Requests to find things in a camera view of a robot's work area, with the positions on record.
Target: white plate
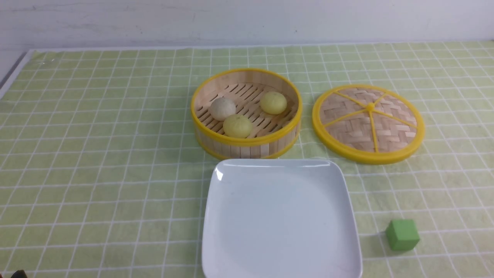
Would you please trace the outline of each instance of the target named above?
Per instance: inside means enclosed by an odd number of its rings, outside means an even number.
[[[220,162],[202,260],[207,278],[359,278],[362,256],[340,168],[308,159]]]

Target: bamboo steamer lid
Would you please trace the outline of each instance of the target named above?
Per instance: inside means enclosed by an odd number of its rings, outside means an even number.
[[[425,134],[423,119],[410,102],[370,85],[329,90],[316,101],[312,123],[328,148],[365,164],[404,160],[418,149]]]

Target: table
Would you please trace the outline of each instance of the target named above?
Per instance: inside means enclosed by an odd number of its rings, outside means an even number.
[[[494,274],[494,42],[87,49],[34,53],[0,101],[0,270],[30,277],[203,277],[201,229],[217,160],[189,102],[215,73],[267,68],[300,90],[302,129],[282,158],[330,159],[350,192],[370,277]],[[311,126],[328,89],[367,83],[421,112],[417,153],[357,165]],[[392,252],[391,219],[421,241]]]

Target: green foam block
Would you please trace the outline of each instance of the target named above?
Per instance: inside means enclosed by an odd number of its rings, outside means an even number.
[[[412,219],[391,220],[386,229],[386,237],[393,251],[412,250],[420,240],[417,227]]]

